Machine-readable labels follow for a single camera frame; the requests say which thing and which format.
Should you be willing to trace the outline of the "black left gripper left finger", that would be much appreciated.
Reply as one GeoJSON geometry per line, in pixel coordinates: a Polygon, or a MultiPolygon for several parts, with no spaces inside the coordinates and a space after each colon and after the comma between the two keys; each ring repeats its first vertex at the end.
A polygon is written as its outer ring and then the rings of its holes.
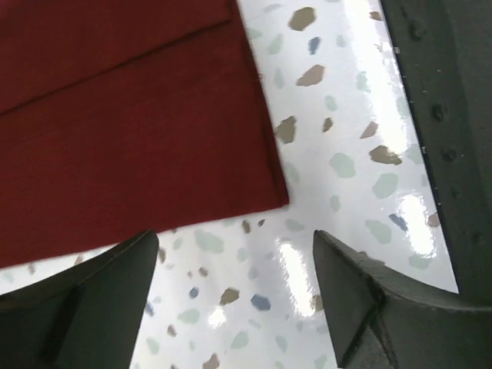
{"type": "Polygon", "coordinates": [[[127,369],[158,258],[143,231],[97,257],[1,296],[1,366],[127,369]]]}

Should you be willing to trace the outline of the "dark red t shirt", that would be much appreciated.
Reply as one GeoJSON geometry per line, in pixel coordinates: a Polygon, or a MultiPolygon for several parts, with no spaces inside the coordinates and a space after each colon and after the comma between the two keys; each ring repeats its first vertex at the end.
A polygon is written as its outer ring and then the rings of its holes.
{"type": "Polygon", "coordinates": [[[1,3],[1,265],[282,208],[235,1],[1,3]]]}

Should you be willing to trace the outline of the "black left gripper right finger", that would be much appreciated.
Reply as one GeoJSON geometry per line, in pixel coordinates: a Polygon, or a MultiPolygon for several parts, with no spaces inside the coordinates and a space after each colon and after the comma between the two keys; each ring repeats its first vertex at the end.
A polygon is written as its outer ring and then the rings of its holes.
{"type": "Polygon", "coordinates": [[[408,277],[326,231],[313,257],[339,368],[489,368],[491,304],[408,277]]]}

